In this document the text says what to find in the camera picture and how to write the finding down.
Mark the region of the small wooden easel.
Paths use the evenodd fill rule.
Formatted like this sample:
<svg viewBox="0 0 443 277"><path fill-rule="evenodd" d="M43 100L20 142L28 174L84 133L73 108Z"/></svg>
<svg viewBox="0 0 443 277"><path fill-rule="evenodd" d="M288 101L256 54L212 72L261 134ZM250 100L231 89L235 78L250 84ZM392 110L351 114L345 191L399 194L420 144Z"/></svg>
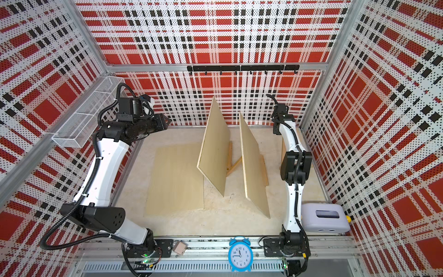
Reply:
<svg viewBox="0 0 443 277"><path fill-rule="evenodd" d="M308 152L308 149L306 148L306 143L298 127L290 126L288 128L286 126L280 125L279 132L283 139L280 165L280 171L282 172L284 168L286 152L294 151L295 153L298 153L299 151L297 147L299 147L301 152L305 154L306 152Z"/></svg>

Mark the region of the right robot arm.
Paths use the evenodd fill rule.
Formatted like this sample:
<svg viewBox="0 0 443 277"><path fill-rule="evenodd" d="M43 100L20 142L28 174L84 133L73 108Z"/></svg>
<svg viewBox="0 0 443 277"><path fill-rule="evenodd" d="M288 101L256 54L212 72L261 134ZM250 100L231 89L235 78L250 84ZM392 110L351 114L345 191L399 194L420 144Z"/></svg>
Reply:
<svg viewBox="0 0 443 277"><path fill-rule="evenodd" d="M289 107L279 103L275 96L267 94L273 101L273 134L283 138L285 152L280 165L280 177L286 183L287 208L280 232L280 251L286 257L310 256L309 239L302 227L302 194L309 179L312 154L302 145L296 132L296 122Z"/></svg>

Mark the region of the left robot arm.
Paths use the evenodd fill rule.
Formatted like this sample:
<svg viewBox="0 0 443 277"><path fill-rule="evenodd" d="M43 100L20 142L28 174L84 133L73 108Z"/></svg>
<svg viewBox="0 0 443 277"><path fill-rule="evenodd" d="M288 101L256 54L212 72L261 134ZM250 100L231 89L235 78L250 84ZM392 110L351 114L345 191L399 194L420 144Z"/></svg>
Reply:
<svg viewBox="0 0 443 277"><path fill-rule="evenodd" d="M149 95L136 96L127 84L117 85L114 102L98 114L98 130L91 137L95 157L87 177L73 201L62 205L62 218L42 237L41 249L61 250L98 238L110 238L147 255L155 252L152 230L128 219L123 208L111 206L113 183L129 147L166 130L170 124L170 119L156 114L153 106L154 100ZM66 221L94 231L95 235L65 244L49 244L49 238Z"/></svg>

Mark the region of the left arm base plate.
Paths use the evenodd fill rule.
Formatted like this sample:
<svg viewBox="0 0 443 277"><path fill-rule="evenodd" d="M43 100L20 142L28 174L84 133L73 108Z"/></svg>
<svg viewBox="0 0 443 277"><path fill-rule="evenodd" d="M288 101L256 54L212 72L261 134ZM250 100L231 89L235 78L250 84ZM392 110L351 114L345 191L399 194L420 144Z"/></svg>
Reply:
<svg viewBox="0 0 443 277"><path fill-rule="evenodd" d="M126 249L128 258L169 258L173 248L173 240L148 240L141 245L129 244Z"/></svg>

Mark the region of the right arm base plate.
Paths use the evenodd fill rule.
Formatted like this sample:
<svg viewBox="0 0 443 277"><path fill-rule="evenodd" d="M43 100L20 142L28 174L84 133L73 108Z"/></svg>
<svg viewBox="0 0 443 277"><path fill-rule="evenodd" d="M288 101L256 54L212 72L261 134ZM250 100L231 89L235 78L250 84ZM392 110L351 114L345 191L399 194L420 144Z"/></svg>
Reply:
<svg viewBox="0 0 443 277"><path fill-rule="evenodd" d="M305 240L300 243L282 242L278 238L263 239L266 257L310 257L311 251Z"/></svg>

